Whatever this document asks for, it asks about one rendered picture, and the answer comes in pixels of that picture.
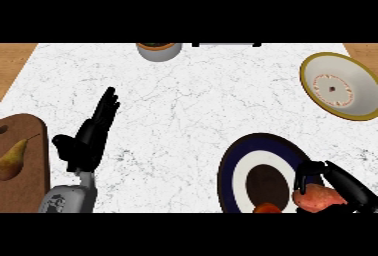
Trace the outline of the grey pot with orange rim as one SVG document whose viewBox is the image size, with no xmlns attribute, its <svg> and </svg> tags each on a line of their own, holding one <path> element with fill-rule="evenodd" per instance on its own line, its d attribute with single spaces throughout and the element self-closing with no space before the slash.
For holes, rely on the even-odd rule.
<svg viewBox="0 0 378 256">
<path fill-rule="evenodd" d="M 181 43 L 157 43 L 154 46 L 138 43 L 136 46 L 142 57 L 153 62 L 166 62 L 172 60 L 182 51 Z"/>
</svg>

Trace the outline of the blue and white striped plate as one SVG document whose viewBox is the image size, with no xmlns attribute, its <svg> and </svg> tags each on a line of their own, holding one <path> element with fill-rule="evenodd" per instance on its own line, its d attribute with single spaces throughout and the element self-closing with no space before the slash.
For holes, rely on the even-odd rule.
<svg viewBox="0 0 378 256">
<path fill-rule="evenodd" d="M 217 193 L 225 213 L 251 213 L 272 203 L 294 213 L 294 177 L 309 156 L 297 145 L 269 133 L 240 138 L 226 150 L 217 173 Z"/>
</svg>

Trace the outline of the small orange vegetable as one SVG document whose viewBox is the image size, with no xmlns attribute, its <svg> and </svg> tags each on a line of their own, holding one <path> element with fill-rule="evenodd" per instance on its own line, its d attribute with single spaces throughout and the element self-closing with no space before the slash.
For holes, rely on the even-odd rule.
<svg viewBox="0 0 378 256">
<path fill-rule="evenodd" d="M 272 203 L 262 203 L 254 208 L 254 213 L 279 213 L 279 207 Z"/>
</svg>

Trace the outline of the white bowl with yellow rim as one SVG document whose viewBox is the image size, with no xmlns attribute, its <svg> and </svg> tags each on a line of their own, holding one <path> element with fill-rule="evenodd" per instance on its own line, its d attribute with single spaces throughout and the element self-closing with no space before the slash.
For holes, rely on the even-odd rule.
<svg viewBox="0 0 378 256">
<path fill-rule="evenodd" d="M 353 121 L 378 117 L 378 76 L 352 57 L 321 52 L 300 66 L 303 89 L 319 107 Z"/>
</svg>

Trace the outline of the orange-brown sweet potato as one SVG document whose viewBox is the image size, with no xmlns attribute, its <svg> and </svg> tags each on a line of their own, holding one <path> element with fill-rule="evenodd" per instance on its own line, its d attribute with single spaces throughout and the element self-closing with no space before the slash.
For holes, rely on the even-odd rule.
<svg viewBox="0 0 378 256">
<path fill-rule="evenodd" d="M 300 193 L 300 190 L 293 192 L 293 201 L 294 204 L 311 213 L 321 212 L 331 205 L 347 203 L 346 199 L 333 188 L 313 183 L 306 185 L 305 194 Z"/>
</svg>

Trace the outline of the brown wooden cutting board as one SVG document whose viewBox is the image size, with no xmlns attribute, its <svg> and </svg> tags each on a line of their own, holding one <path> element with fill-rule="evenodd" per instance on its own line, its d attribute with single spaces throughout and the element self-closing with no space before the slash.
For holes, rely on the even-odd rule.
<svg viewBox="0 0 378 256">
<path fill-rule="evenodd" d="M 21 172 L 0 181 L 0 213 L 37 212 L 51 190 L 48 127 L 31 114 L 0 119 L 0 157 L 23 139 L 28 142 Z"/>
</svg>

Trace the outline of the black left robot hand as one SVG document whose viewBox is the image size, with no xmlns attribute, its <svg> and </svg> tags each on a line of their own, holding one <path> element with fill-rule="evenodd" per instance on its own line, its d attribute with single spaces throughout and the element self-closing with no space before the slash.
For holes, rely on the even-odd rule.
<svg viewBox="0 0 378 256">
<path fill-rule="evenodd" d="M 52 143 L 58 149 L 59 158 L 68 163 L 68 172 L 93 172 L 96 170 L 119 107 L 116 88 L 110 87 L 98 103 L 93 116 L 85 121 L 77 135 L 71 137 L 59 134 L 54 137 Z"/>
</svg>

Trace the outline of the yellow-brown pear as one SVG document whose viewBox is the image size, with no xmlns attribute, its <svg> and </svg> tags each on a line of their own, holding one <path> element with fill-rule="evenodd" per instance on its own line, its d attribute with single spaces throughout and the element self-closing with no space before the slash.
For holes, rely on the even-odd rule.
<svg viewBox="0 0 378 256">
<path fill-rule="evenodd" d="M 33 154 L 30 141 L 39 134 L 21 139 L 0 156 L 0 181 L 12 180 L 23 172 L 26 160 Z"/>
</svg>

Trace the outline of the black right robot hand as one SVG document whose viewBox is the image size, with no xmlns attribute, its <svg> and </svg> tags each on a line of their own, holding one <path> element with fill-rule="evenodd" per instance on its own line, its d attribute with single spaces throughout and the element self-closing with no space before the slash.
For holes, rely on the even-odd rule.
<svg viewBox="0 0 378 256">
<path fill-rule="evenodd" d="M 378 213 L 378 196 L 355 178 L 355 176 L 331 161 L 306 161 L 299 165 L 294 180 L 294 191 L 306 193 L 306 179 L 311 176 L 324 175 L 331 188 L 340 193 L 347 203 L 331 205 L 319 214 Z M 297 208 L 299 213 L 311 213 Z"/>
</svg>

